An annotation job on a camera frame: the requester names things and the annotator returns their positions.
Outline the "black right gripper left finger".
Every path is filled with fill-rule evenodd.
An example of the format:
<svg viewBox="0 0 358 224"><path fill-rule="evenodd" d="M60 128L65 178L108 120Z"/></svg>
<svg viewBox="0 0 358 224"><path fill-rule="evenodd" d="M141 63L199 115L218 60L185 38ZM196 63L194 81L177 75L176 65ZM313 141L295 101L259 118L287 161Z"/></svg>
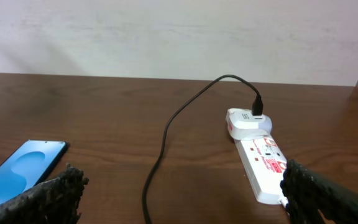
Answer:
<svg viewBox="0 0 358 224"><path fill-rule="evenodd" d="M88 182L82 170L68 164L54 179L0 204L0 224L76 224L81 217L77 209Z"/></svg>

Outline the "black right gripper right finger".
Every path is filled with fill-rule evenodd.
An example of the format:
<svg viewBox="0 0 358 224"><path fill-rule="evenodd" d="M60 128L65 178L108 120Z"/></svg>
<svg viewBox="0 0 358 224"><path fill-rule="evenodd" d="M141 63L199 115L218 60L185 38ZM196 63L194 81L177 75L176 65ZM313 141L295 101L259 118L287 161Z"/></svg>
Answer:
<svg viewBox="0 0 358 224"><path fill-rule="evenodd" d="M288 200L285 210L291 223L358 224L358 194L294 160L287 162L280 188Z"/></svg>

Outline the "blue Galaxy smartphone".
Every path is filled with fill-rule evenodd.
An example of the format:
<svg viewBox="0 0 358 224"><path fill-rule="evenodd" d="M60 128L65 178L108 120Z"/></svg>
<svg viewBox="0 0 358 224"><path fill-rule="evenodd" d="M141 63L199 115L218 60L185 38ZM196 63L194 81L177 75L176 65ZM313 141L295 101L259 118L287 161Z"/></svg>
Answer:
<svg viewBox="0 0 358 224"><path fill-rule="evenodd" d="M0 204L43 182L68 147L66 141L23 143L0 165Z"/></svg>

